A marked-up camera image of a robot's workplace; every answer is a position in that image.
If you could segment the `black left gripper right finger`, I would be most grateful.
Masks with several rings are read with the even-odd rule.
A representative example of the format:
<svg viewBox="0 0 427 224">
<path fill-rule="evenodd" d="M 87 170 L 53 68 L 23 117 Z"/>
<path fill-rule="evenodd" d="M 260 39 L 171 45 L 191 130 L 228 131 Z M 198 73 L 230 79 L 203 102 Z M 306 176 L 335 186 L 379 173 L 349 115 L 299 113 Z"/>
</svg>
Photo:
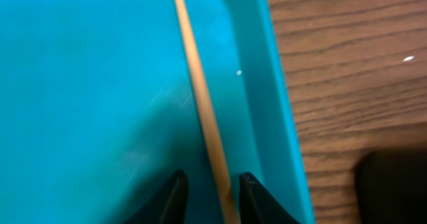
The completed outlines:
<svg viewBox="0 0 427 224">
<path fill-rule="evenodd" d="M 241 224 L 299 224 L 250 172 L 239 175 Z"/>
</svg>

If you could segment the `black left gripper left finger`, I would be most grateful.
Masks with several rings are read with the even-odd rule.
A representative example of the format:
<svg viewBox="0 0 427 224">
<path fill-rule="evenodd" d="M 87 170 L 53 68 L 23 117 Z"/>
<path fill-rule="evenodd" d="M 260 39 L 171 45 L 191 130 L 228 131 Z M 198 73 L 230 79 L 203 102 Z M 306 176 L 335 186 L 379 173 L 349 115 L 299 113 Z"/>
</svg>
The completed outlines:
<svg viewBox="0 0 427 224">
<path fill-rule="evenodd" d="M 123 224 L 184 224 L 188 191 L 187 175 L 178 169 L 150 200 Z"/>
</svg>

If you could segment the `wooden chopstick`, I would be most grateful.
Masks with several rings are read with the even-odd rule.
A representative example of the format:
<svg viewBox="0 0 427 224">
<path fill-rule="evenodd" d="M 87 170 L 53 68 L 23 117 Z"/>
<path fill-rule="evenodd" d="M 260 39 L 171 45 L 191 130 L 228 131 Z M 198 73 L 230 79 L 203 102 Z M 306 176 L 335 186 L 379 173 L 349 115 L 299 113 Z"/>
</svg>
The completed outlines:
<svg viewBox="0 0 427 224">
<path fill-rule="evenodd" d="M 225 224 L 240 224 L 230 173 L 185 0 L 174 0 L 193 95 Z"/>
</svg>

